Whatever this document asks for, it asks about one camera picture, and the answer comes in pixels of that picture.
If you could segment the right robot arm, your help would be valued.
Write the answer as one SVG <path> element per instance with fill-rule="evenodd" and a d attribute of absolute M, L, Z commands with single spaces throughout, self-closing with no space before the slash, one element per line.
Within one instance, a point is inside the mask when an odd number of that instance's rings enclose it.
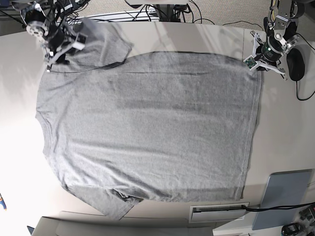
<path fill-rule="evenodd" d="M 67 23 L 72 15 L 87 0 L 13 0 L 13 9 L 20 12 L 26 31 L 37 38 L 44 49 L 46 70 L 53 64 L 68 64 L 67 54 L 81 51 L 86 36 L 76 32 Z"/>

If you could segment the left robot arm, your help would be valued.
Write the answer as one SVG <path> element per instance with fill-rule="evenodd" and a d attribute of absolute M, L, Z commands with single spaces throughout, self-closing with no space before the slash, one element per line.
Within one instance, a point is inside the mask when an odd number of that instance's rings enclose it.
<path fill-rule="evenodd" d="M 296 32 L 298 18 L 304 13 L 304 3 L 299 0 L 273 0 L 268 16 L 264 19 L 263 41 L 260 34 L 251 31 L 253 36 L 252 53 L 243 60 L 250 71 L 274 71 L 284 80 L 288 69 L 281 66 L 281 59 L 288 56 L 296 47 L 301 36 Z"/>

